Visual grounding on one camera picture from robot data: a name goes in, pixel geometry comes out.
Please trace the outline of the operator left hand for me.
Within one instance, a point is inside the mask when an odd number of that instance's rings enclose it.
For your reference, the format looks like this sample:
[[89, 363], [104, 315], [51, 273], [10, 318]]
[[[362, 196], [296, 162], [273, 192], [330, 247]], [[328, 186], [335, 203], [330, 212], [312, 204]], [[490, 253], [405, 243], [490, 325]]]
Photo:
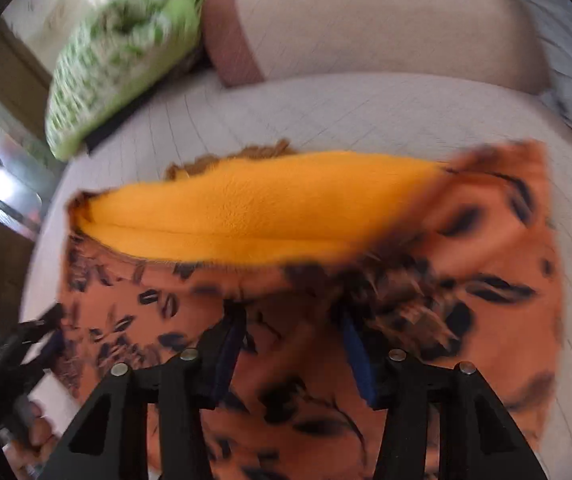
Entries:
[[35, 479], [58, 445], [59, 437], [54, 434], [51, 421], [44, 416], [39, 403], [27, 401], [22, 410], [27, 440], [21, 442], [9, 437], [2, 450], [17, 479]]

